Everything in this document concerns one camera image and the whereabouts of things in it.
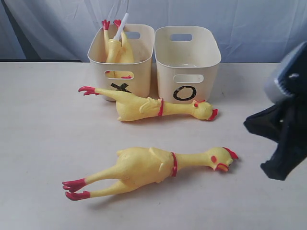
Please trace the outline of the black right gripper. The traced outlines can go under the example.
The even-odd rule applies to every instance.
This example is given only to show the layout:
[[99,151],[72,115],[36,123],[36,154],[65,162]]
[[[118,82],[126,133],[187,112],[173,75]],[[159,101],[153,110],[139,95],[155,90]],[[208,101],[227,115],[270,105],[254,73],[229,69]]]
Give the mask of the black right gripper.
[[251,134],[278,141],[274,154],[260,167],[268,178],[284,181],[307,157],[307,75],[284,70],[279,80],[287,97],[243,124]]

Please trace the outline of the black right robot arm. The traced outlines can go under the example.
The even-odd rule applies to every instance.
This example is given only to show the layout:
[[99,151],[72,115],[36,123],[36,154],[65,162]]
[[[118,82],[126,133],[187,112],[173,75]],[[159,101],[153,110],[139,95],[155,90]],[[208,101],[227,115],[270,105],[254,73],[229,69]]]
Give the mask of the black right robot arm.
[[273,106],[246,118],[249,133],[277,143],[260,165],[270,179],[284,181],[307,157],[307,43],[290,51],[267,79],[264,92]]

